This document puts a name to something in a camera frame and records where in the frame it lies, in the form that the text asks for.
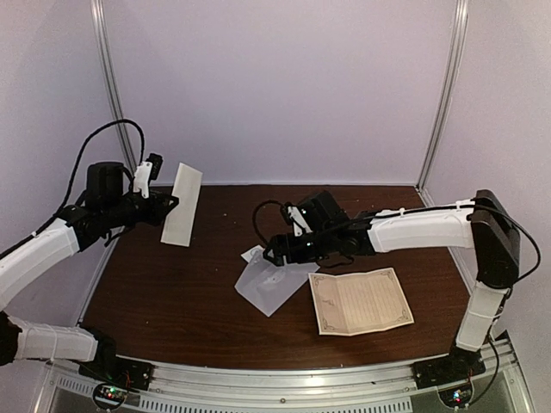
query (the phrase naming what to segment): white wall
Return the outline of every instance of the white wall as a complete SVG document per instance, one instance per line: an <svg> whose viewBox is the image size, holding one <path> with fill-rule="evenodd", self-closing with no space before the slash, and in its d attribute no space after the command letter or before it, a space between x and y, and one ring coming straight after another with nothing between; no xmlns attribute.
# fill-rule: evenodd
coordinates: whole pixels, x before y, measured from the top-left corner
<svg viewBox="0 0 551 413"><path fill-rule="evenodd" d="M205 182L414 183L455 2L106 2L122 106Z"/></svg>
<svg viewBox="0 0 551 413"><path fill-rule="evenodd" d="M0 251L38 228L57 208L77 151L110 121L90 2L4 2L0 13ZM85 156L120 158L114 133ZM84 188L84 173L75 190ZM29 286L8 314L74 325L103 247L62 262ZM27 412L36 362L0 367L0 411Z"/></svg>
<svg viewBox="0 0 551 413"><path fill-rule="evenodd" d="M436 203L490 188L536 237L543 265L505 308L537 411L551 405L551 3L471 2L467 43L428 189ZM475 276L474 257L464 254ZM524 242L522 264L534 254Z"/></svg>

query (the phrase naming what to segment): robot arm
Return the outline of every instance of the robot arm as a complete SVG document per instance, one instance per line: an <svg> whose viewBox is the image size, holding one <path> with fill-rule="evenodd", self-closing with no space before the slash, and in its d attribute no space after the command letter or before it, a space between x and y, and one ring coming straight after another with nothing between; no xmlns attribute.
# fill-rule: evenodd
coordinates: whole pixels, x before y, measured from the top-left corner
<svg viewBox="0 0 551 413"><path fill-rule="evenodd" d="M84 204L66 206L43 232L0 259L0 366L18 359L93 361L105 348L109 354L100 354L103 364L115 357L114 346L101 343L110 339L98 332L29 323L9 317L3 310L58 262L86 250L100 237L110 242L112 229L133 228L139 222L160 225L178 204L178 198L149 189L161 163L160 156L151 154L136 169L126 194L122 193L122 163L91 165Z"/></svg>
<svg viewBox="0 0 551 413"><path fill-rule="evenodd" d="M504 216L495 195L478 191L472 200L448 206L362 212L350 219L327 192L286 204L285 220L294 233L272 237L263 253L281 266L316 262L330 256L371 256L392 250L425 247L474 248L477 282L450 351L466 361L478 360L492 323L519 272L519 233Z"/></svg>

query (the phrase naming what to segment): black cable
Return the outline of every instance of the black cable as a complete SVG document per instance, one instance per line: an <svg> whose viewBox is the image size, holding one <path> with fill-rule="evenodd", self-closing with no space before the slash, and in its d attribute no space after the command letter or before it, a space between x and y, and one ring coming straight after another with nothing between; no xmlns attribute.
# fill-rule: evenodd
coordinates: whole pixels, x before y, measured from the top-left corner
<svg viewBox="0 0 551 413"><path fill-rule="evenodd" d="M353 225L353 224L356 224L358 222L365 222L365 221L368 221L368 220L371 220L371 219L389 219L389 218L396 218L396 217L399 217L399 216L402 216L402 215L409 215L409 214L412 214L412 213L425 213L425 212L429 212L429 211L452 210L452 209L456 209L457 207L458 207L457 205L442 205L442 206L434 206L434 207L433 206L428 206L428 207L424 207L424 208L406 209L405 211L399 212L399 213L387 213L387 214L384 214L384 215L371 216L371 217L362 217L362 218L359 218L359 219L351 219L350 221L342 223L341 225L336 225L336 226L334 226L334 227L332 227L328 230L321 231L319 234L322 234L323 232L330 232L330 231L335 231L337 229L346 228L349 225ZM473 208L474 210L479 209L479 210L488 211L489 213L496 213L497 215L499 215L499 216L503 217L504 219L506 219L507 221L509 221L520 232L522 232L522 234L526 238L528 238L528 240L532 244L532 247L534 247L534 251L536 252L536 263L534 264L534 266L531 269L526 271L524 274L520 275L518 277L517 281L515 281L515 284L517 282L519 282L520 280L525 279L526 277L528 277L532 273L534 273L540 267L540 265L542 264L542 252L540 251L540 247L539 247L537 241L534 239L534 237L532 237L530 235L530 233L528 231L526 231L526 229L524 229L524 227L522 225L520 225L518 222L516 222L516 220L511 218L508 214L506 214L502 211L499 211L498 209L491 208L491 207L485 206L485 205L463 204L463 205L459 205L459 208L462 208L462 209Z"/></svg>
<svg viewBox="0 0 551 413"><path fill-rule="evenodd" d="M86 364L84 364L83 362L81 361L73 361L74 363L78 364L80 367L84 368L85 370L88 370L90 373L92 373L94 375L94 377L96 379L99 379L99 380L102 380L103 382L109 384L109 385L113 385L115 387L119 387L120 389L123 389L123 390L126 390L128 392L131 392L131 393L139 393L140 390L139 389L134 389L133 387L131 386L126 386L126 387L122 387L121 385L119 385L118 383L116 383L114 380L112 379L108 379L106 378L105 376L102 376L101 374L98 374L97 372L95 372L94 370L92 370L91 368L89 368L88 366L86 366Z"/></svg>
<svg viewBox="0 0 551 413"><path fill-rule="evenodd" d="M114 126L114 125L120 125L121 123L127 123L128 125L132 125L138 131L139 139L140 139L140 143L141 143L141 147L140 147L140 150L139 150L139 162L142 163L142 161L144 160L145 136L144 136L144 131L141 129L141 127L139 127L139 125L136 122L134 122L133 120L129 120L129 119L119 119L119 120L113 120L112 122L106 123L105 125L97 128L94 132L92 132L88 136L88 138L86 138L84 140L84 143L81 146L80 151L78 152L77 160L75 162L75 165L73 166L72 173L71 173L71 178L69 179L69 184L67 186L67 191L65 192L65 196L63 198L63 201L61 202L61 205L58 207L57 211L44 224L42 224L40 226L40 228L38 230L36 230L33 234L23 238L21 241L19 241L15 245L12 245L11 247L7 248L5 251L0 253L0 260L2 260L3 258L8 256L9 254L11 254L12 252L17 250L18 248L22 247L24 244L28 243L30 240L35 238L38 234L43 232L48 226L50 226L52 224L52 222L57 218L58 214L63 210L63 208L65 208L65 206L67 205L67 201L69 200L69 197L71 196L72 185L75 182L75 177L77 175L78 165L80 164L80 160L81 160L81 158L84 154L84 150L86 149L86 145L98 133L101 133L105 129L108 129L108 128Z"/></svg>
<svg viewBox="0 0 551 413"><path fill-rule="evenodd" d="M260 239L264 246L268 245L268 241L266 240L266 237L262 235L260 230L258 229L258 223L257 223L257 215L258 212L262 207L265 207L266 205L278 205L281 210L284 210L285 206L278 200L265 200L264 202L261 202L258 204L255 209L252 212L252 228L255 230L255 233L257 234L258 239Z"/></svg>
<svg viewBox="0 0 551 413"><path fill-rule="evenodd" d="M108 247L115 239L122 237L123 235L127 235L131 230L133 230L135 226L128 226L118 234L112 235L111 232L109 232L109 238L105 242L104 246Z"/></svg>
<svg viewBox="0 0 551 413"><path fill-rule="evenodd" d="M126 167L126 166L123 166L122 167L122 172L124 173L124 175L128 178L128 180L130 181L130 183L128 184L128 190L129 191L132 191L133 188L134 188L134 177L132 175L132 172L130 172L130 170Z"/></svg>
<svg viewBox="0 0 551 413"><path fill-rule="evenodd" d="M75 182L75 177L77 176L78 171L78 165L80 164L80 161L83 157L84 150L86 149L86 146L88 143L99 133L103 132L105 129L109 129L112 126L120 125L121 123L127 123L128 125L132 125L136 128L139 134L139 140L141 143L141 147L139 150L139 163L142 163L144 160L144 150L145 150L145 136L144 131L139 127L139 125L134 122L133 120L129 119L119 119L119 120L113 120L112 122L106 123L105 125L98 127L94 132L92 132L88 138L84 140L83 145L80 147L80 151L78 151L77 160L75 161L75 165L73 166L72 172L71 172L71 178L69 179L69 184L67 185L67 191L65 193L65 197L63 198L63 201L61 202L61 205L59 206L57 213L60 213L61 210L67 205L67 201L69 200L69 197L71 196L72 191L72 185Z"/></svg>
<svg viewBox="0 0 551 413"><path fill-rule="evenodd" d="M331 268L336 268L336 267L344 267L346 265L350 265L350 264L353 264L355 259L353 256L343 256L344 258L346 258L348 261L345 261L345 262L337 262L335 264L331 264L331 265L324 265L324 261L326 261L326 259L324 259L323 261L316 261L316 264L318 264L321 268L323 269L331 269Z"/></svg>
<svg viewBox="0 0 551 413"><path fill-rule="evenodd" d="M80 207L83 205L85 200L86 200L86 189L78 196L77 200L75 201L75 205L77 207Z"/></svg>
<svg viewBox="0 0 551 413"><path fill-rule="evenodd" d="M261 204L259 204L255 208L255 210L253 212L253 216L252 216L252 224L253 224L253 227L255 229L255 233L263 241L264 245L266 245L268 242L267 242L266 238L258 230L258 227L257 227L257 213L260 210L260 208L263 207L266 204L276 204L276 205L279 205L281 208L284 208L284 205L281 202L279 202L278 200L266 200L265 202L262 202ZM514 227L516 227L520 232L522 232L522 234L526 238L528 238L528 240L532 244L532 247L534 248L534 251L536 252L536 263L534 264L534 266L531 269L526 271L524 274L520 275L518 277L518 279L515 281L515 284L518 283L520 280L525 279L526 277L528 277L532 273L534 273L540 267L540 265L542 264L542 252L540 251L540 247L539 247L537 241L530 235L530 233L528 231L526 231L526 229L524 229L524 227L522 225L520 225L518 222L516 222L516 220L514 220L512 217L510 217L507 213L499 211L496 208L491 208L489 206L484 206L484 205L463 204L463 205L459 205L459 206L457 206L457 205L442 205L442 206L434 206L434 207L433 206L428 206L428 207L426 206L426 207L422 207L422 208L406 209L405 211L401 211L401 212L397 212L397 213L386 213L386 214L383 214L383 215L370 215L370 216L365 216L365 217L361 217L361 218L358 218L358 219L351 219L351 220L343 222L339 225L335 225L332 228L328 228L326 230L319 231L317 234L319 236L323 236L326 233L331 233L331 232L346 228L350 225L370 221L372 219L389 219L389 218L396 218L396 217L399 217L399 216L402 216L402 215L410 215L412 213L426 213L426 212L430 212L430 211L453 210L453 209L456 209L457 207L462 208L462 209L473 208L474 210L478 209L478 210L488 211L489 213L496 213L497 215L499 215L499 216L503 217L504 219L506 219L507 221L509 221Z"/></svg>
<svg viewBox="0 0 551 413"><path fill-rule="evenodd" d="M496 349L496 346L493 344L492 339L488 340L488 342L490 344L490 347L492 347L493 353L496 356L496 370L493 372L493 376L490 379L490 382L488 383L488 385L486 386L486 389L484 389L484 391L481 394L479 394L479 396L475 400L473 400L472 402L469 402L468 407L471 407L473 404L478 403L478 401L481 400L484 397L484 395L488 392L488 390L490 390L490 387L492 387L493 382L496 381L496 378L498 377L498 373L499 373L499 354L498 354L498 350Z"/></svg>
<svg viewBox="0 0 551 413"><path fill-rule="evenodd" d="M96 407L98 409L101 409L101 410L106 410L106 411L113 411L113 410L117 410L119 409L123 404L124 402L127 401L127 397L128 397L128 393L127 395L120 401L118 402L117 404L115 405L110 405L110 404L107 404L107 403L102 403L102 402L98 402L96 400L96 398L98 396L100 396L100 389L102 387L104 387L105 385L108 385L108 386L113 386L111 385L110 383L100 383L99 385L97 385L96 387L94 387L94 390L92 391L92 401L94 402L94 404L96 405Z"/></svg>

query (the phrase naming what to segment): wood grain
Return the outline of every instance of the wood grain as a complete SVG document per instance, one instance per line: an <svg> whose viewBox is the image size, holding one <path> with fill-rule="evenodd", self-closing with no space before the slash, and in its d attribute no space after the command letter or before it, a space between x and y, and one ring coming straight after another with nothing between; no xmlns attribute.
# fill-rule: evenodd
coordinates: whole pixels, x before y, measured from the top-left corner
<svg viewBox="0 0 551 413"><path fill-rule="evenodd" d="M111 335L119 354L194 366L350 367L447 352L468 294L446 249L394 251L323 270L394 267L415 324L380 333L319 336L307 284L270 318L234 290L245 268L240 254L258 243L253 208L267 199L298 202L324 188L350 216L422 205L410 187L203 187L191 246L162 244L161 227L139 225L116 246L84 325ZM289 230L277 209L260 214L268 237Z"/></svg>

